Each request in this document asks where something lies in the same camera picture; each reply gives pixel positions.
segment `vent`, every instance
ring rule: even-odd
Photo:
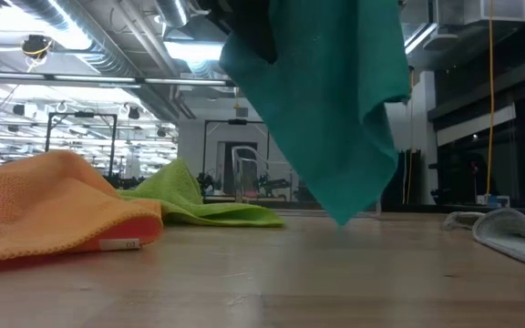
[[[495,21],[525,22],[525,0],[493,0]],[[466,0],[465,24],[489,20],[491,0]]]
[[[236,108],[236,117],[237,118],[247,118],[248,108]]]

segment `white panel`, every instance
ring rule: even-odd
[[[516,108],[514,105],[504,107],[494,113],[493,126],[508,122],[516,118]],[[437,144],[447,145],[454,140],[470,136],[474,133],[489,128],[490,113],[469,121],[456,124],[452,127],[443,128],[437,132]]]

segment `table surface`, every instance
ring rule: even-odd
[[[525,264],[442,216],[286,219],[0,271],[0,327],[525,328]]]

